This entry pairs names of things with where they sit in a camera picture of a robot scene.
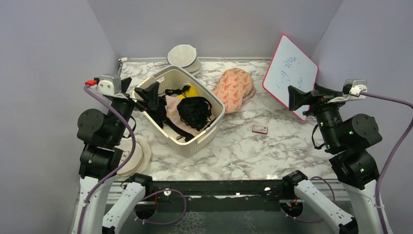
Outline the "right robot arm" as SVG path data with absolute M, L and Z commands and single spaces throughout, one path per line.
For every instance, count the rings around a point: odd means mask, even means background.
M 330 164 L 345 188 L 354 214 L 348 214 L 324 196 L 301 171 L 282 179 L 286 198 L 297 196 L 306 202 L 337 234 L 389 234 L 391 228 L 384 211 L 378 185 L 379 172 L 367 149 L 382 140 L 374 117 L 357 114 L 343 120 L 339 109 L 346 102 L 362 100 L 367 91 L 364 80 L 347 80 L 341 91 L 319 85 L 309 92 L 288 87 L 289 110 L 307 105 L 305 116 L 314 116 Z

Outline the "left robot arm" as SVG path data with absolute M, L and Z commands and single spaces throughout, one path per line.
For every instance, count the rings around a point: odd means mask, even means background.
M 137 88 L 139 100 L 127 93 L 131 78 L 102 75 L 85 82 L 84 91 L 104 105 L 84 111 L 77 121 L 77 138 L 83 141 L 80 155 L 80 195 L 74 221 L 75 234 L 117 234 L 141 200 L 151 198 L 153 180 L 135 173 L 127 179 L 126 189 L 109 211 L 105 210 L 110 188 L 118 171 L 126 165 L 119 149 L 124 132 L 130 133 L 131 152 L 140 149 L 129 119 L 134 110 L 140 112 L 158 107 L 159 82 Z

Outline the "cream plastic laundry basket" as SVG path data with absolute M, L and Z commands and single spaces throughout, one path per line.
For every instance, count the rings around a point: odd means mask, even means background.
M 139 104 L 149 97 L 143 111 L 163 139 L 180 155 L 192 156 L 218 133 L 224 104 L 193 75 L 168 66 L 147 78 L 132 92 Z

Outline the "peach patterned mesh laundry bag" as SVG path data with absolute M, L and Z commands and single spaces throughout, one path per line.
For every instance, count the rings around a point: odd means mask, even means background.
M 240 68 L 232 68 L 223 72 L 213 93 L 223 102 L 225 113 L 232 114 L 255 95 L 256 89 L 250 74 Z

